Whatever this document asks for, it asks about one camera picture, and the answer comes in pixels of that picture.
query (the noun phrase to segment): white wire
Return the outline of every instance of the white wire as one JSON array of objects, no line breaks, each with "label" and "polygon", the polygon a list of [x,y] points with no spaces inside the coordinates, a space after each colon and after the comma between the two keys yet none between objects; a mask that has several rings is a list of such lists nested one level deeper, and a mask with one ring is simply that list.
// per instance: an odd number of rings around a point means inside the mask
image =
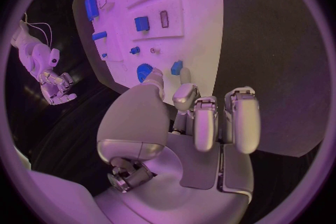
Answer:
[{"label": "white wire", "polygon": [[[33,28],[36,28],[36,29],[39,29],[40,31],[42,31],[43,32],[43,34],[44,34],[44,37],[45,37],[45,39],[46,39],[46,45],[48,46],[48,47],[52,47],[52,43],[53,43],[53,31],[52,31],[52,28],[50,27],[50,25],[48,24],[48,23],[46,23],[46,22],[36,22],[36,23],[33,23],[33,24],[30,24],[29,22],[28,22],[28,15],[27,15],[27,13],[25,12],[25,23],[27,23],[29,26],[31,26],[31,27],[33,27]],[[41,29],[41,28],[39,28],[39,27],[36,27],[36,26],[34,26],[34,25],[36,25],[36,24],[46,24],[48,27],[49,27],[49,30],[50,30],[50,45],[49,45],[49,43],[48,43],[48,38],[47,38],[47,36],[46,36],[46,33]]]}]

